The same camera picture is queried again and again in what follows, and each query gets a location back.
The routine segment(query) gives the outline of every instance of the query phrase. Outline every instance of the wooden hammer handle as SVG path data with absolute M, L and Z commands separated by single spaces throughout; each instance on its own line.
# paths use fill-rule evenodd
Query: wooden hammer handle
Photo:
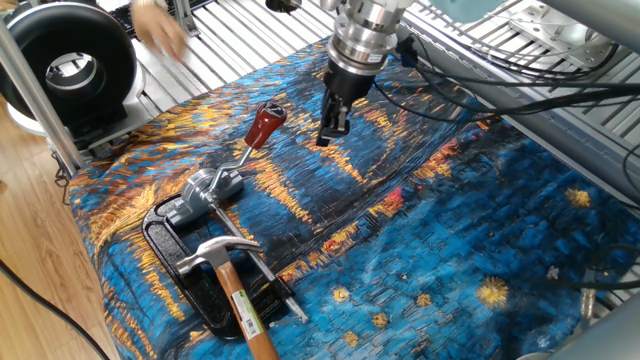
M 236 269 L 228 261 L 216 268 L 216 275 L 236 314 L 236 319 L 256 360 L 280 360 L 260 316 L 253 309 Z

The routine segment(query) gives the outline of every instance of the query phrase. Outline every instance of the clamp handle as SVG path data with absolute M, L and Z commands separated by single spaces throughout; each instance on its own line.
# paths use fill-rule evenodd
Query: clamp handle
M 265 141 L 287 120 L 287 110 L 282 106 L 267 102 L 262 104 L 256 112 L 256 118 L 249 129 L 244 141 L 250 147 L 258 150 Z

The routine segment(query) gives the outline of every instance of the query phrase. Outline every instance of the human hand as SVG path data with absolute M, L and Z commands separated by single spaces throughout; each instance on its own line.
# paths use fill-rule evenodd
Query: human hand
M 131 21 L 138 38 L 152 51 L 161 53 L 159 45 L 171 59 L 182 59 L 187 35 L 153 0 L 135 1 L 131 6 Z

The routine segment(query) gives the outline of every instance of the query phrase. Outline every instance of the hammer head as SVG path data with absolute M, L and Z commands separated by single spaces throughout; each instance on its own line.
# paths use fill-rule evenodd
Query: hammer head
M 178 261 L 176 267 L 181 275 L 188 274 L 191 269 L 205 262 L 211 264 L 215 269 L 231 261 L 228 254 L 231 250 L 262 252 L 262 247 L 253 241 L 240 237 L 219 236 L 200 244 L 195 254 Z

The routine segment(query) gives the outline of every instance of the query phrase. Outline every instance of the wooden floor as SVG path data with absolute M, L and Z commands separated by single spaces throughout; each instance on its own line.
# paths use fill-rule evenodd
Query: wooden floor
M 54 183 L 44 138 L 18 128 L 0 99 L 0 258 L 118 359 L 95 272 Z M 60 319 L 0 275 L 0 359 L 98 359 Z

